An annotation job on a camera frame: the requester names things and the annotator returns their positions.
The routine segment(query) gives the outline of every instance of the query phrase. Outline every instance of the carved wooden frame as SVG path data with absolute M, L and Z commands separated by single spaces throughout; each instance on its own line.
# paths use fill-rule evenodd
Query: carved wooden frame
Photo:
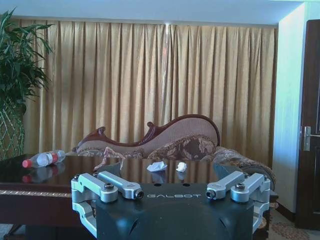
M 87 141 L 95 141 L 95 140 L 103 141 L 103 142 L 106 142 L 106 143 L 110 143 L 110 144 L 113 144 L 113 145 L 116 145 L 116 146 L 123 146 L 123 147 L 141 146 L 141 145 L 144 145 L 145 143 L 151 141 L 152 139 L 154 139 L 156 136 L 161 134 L 164 130 L 166 130 L 171 125 L 175 124 L 176 122 L 181 121 L 183 119 L 188 119 L 188 118 L 204 119 L 207 122 L 209 122 L 213 126 L 213 128 L 215 129 L 216 137 L 217 137 L 217 146 L 220 146 L 220 134 L 219 134 L 218 127 L 216 126 L 216 124 L 210 118 L 208 118 L 206 116 L 203 116 L 203 115 L 199 115 L 199 114 L 187 114 L 187 115 L 179 116 L 179 117 L 175 118 L 174 120 L 170 121 L 169 123 L 167 123 L 166 125 L 163 125 L 163 126 L 156 126 L 153 122 L 149 121 L 147 123 L 147 126 L 149 127 L 149 130 L 146 133 L 146 135 L 140 141 L 136 141 L 136 142 L 133 142 L 133 143 L 123 143 L 123 142 L 114 141 L 114 140 L 108 138 L 104 134 L 104 132 L 106 130 L 106 127 L 102 126 L 102 127 L 99 127 L 98 129 L 94 130 L 90 134 L 88 134 L 83 140 L 81 140 L 79 142 L 77 147 L 74 147 L 72 149 L 72 151 L 75 152 L 79 148 L 79 146 L 81 146 L 83 143 L 85 143 Z

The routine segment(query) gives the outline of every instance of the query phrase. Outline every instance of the door handle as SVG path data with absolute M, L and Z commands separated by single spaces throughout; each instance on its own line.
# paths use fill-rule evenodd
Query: door handle
M 320 138 L 319 135 L 311 134 L 311 126 L 305 126 L 304 127 L 304 136 L 303 136 L 303 151 L 310 151 L 310 138 L 316 137 Z

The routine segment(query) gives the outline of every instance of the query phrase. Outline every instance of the metal bracket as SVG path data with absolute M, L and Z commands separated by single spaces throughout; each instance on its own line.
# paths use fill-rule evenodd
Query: metal bracket
M 81 223 L 97 238 L 97 221 L 87 201 L 100 199 L 111 203 L 118 199 L 118 191 L 126 199 L 141 199 L 144 196 L 140 185 L 103 171 L 94 176 L 83 173 L 71 180 L 72 209 L 79 213 Z
M 270 180 L 262 174 L 252 176 L 240 171 L 234 171 L 220 181 L 207 185 L 206 196 L 210 200 L 221 199 L 230 190 L 230 196 L 236 203 L 246 203 L 253 200 L 253 228 L 254 233 L 262 222 L 264 211 L 269 209 Z
M 316 137 L 320 138 L 320 134 L 311 134 L 311 126 L 304 127 L 304 134 L 303 134 L 303 151 L 310 151 L 310 138 Z

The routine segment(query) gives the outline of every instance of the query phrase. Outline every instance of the wooden door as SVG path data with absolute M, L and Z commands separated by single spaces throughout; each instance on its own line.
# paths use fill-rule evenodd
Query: wooden door
M 320 20 L 306 24 L 295 225 L 320 230 Z

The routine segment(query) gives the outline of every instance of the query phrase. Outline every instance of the curtain fold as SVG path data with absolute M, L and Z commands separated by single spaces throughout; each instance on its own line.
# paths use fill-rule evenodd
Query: curtain fold
M 171 25 L 164 121 L 201 114 L 221 144 L 272 164 L 276 30 Z
M 39 63 L 48 91 L 26 103 L 26 153 L 70 151 L 101 126 L 138 141 L 149 121 L 202 114 L 224 147 L 271 165 L 274 28 L 170 25 L 167 36 L 162 24 L 20 24 L 34 22 L 54 24 L 43 32 L 53 53 Z
M 116 141 L 140 140 L 147 122 L 160 124 L 166 26 L 21 20 L 54 24 L 44 70 L 51 85 L 28 100 L 25 152 L 70 151 L 106 126 Z

